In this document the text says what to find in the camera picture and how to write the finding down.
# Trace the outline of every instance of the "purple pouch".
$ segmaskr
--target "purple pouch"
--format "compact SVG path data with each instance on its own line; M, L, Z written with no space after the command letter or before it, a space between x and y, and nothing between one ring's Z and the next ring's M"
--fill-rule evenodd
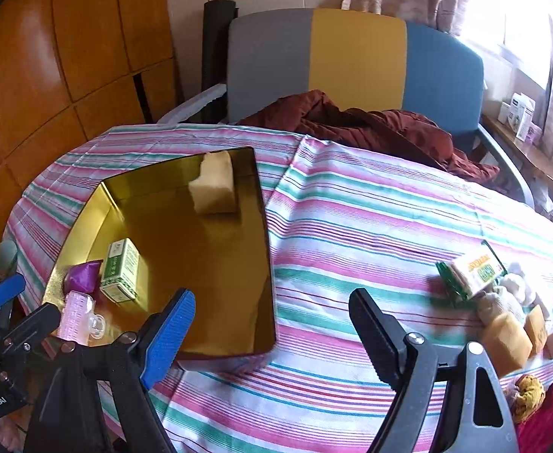
M102 266L102 260L90 260L72 266L64 278L64 294L66 295L70 291L87 293L88 295L93 293L98 284L100 266Z

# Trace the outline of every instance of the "green and white box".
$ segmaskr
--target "green and white box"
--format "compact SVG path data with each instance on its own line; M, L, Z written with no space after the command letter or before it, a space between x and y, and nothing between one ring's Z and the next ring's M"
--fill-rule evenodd
M140 253L130 239L108 246L100 280L100 291L114 303L136 298L136 277Z

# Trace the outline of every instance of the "blue gripper pad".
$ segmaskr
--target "blue gripper pad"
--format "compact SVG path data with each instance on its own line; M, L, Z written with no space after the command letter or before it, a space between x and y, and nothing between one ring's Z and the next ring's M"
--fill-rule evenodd
M140 381L147 390L165 378L194 316L195 296L193 292L186 290L147 347L140 376Z
M25 290L25 278L21 274L14 274L0 283L0 308L2 305Z

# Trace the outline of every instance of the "person's foot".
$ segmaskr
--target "person's foot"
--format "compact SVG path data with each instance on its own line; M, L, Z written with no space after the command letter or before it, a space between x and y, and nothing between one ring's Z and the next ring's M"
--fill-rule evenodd
M0 443L8 451L22 449L19 430L9 417L0 418Z

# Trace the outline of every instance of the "red cloth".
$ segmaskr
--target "red cloth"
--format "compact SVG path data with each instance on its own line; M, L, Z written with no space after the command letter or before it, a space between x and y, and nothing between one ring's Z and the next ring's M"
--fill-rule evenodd
M238 124L309 134L422 163L479 183L499 172L497 166L469 160L453 146L451 135L426 116L404 110L341 111L321 90L278 99Z
M516 426L520 453L545 453L553 443L553 384L543 405L528 421Z

